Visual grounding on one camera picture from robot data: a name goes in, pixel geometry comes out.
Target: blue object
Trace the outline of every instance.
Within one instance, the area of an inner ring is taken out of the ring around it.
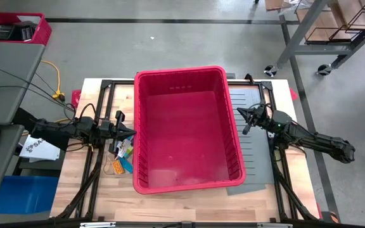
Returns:
[[[4,177],[0,187],[0,213],[30,214],[50,211],[57,183],[57,177]]]
[[[130,164],[125,158],[119,158],[120,164],[124,169],[133,174],[133,165]]]

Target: gray mat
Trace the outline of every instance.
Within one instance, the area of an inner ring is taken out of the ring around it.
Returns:
[[[261,100],[259,89],[249,87],[229,89],[229,92],[246,166],[246,180],[240,186],[227,187],[227,194],[234,195],[262,190],[265,188],[265,184],[274,183],[266,131],[258,127],[252,127],[247,135],[243,135],[241,131],[245,127],[246,122],[236,110],[237,108],[248,108],[253,104],[259,103]]]

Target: black floor line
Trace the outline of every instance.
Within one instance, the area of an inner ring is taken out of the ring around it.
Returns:
[[[284,16],[280,16],[280,20],[285,21]],[[288,42],[290,41],[290,33],[288,31],[288,27],[286,26],[285,23],[282,23],[281,28],[283,29],[285,44],[288,44]],[[294,74],[295,84],[297,85],[298,95],[301,101],[302,110],[304,111],[304,117],[307,123],[307,128],[309,131],[315,132],[316,131],[315,124],[312,119],[311,109],[309,108],[307,95],[305,93],[304,84],[302,83],[301,74],[299,72],[299,67],[295,56],[291,56],[290,64]],[[326,198],[326,202],[328,204],[328,209],[330,212],[333,212],[337,215],[338,220],[340,222],[340,215],[337,209],[335,196],[333,195],[332,185],[330,184],[328,170],[326,169],[326,164],[323,159],[323,154],[321,152],[314,151],[314,155],[317,163],[317,170],[319,172],[319,176],[321,177],[323,193]]]
[[[49,23],[184,23],[231,25],[279,25],[279,20],[212,20],[212,19],[129,19],[129,18],[46,18]],[[298,21],[287,21],[299,25]]]

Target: wooden table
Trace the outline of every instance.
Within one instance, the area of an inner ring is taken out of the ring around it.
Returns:
[[[85,79],[79,107],[97,103],[101,80]],[[296,120],[287,80],[272,80],[272,84],[277,109]],[[115,111],[122,110],[126,115],[126,126],[132,128],[133,106],[134,86],[118,85],[115,88],[111,121],[115,122]],[[86,110],[84,116],[87,115],[94,116],[92,109]],[[97,152],[94,153],[91,170]],[[65,155],[51,216],[61,213],[79,190],[86,154],[85,148]],[[287,149],[286,154],[295,193],[311,214],[319,217],[305,155],[296,149]],[[107,150],[102,167],[105,166],[106,156]],[[113,173],[109,161],[105,170],[109,174]],[[286,212],[290,216],[287,195],[284,190],[282,192]],[[87,210],[89,193],[84,200],[83,213]],[[101,171],[94,218],[98,216],[105,216],[107,221],[134,222],[268,222],[271,217],[278,219],[278,209],[273,184],[266,184],[266,188],[260,191],[234,196],[228,196],[226,188],[142,195],[133,188],[132,174],[108,175]]]

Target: red crate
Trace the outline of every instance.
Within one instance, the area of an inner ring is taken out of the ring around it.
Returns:
[[[0,24],[13,24],[20,22],[18,16],[38,16],[41,18],[39,24],[36,27],[35,34],[30,41],[0,41],[0,42],[14,42],[14,43],[26,43],[26,44],[43,44],[48,45],[51,27],[44,18],[42,13],[4,13],[0,12]]]
[[[137,192],[228,187],[245,181],[223,68],[139,72],[134,92]]]

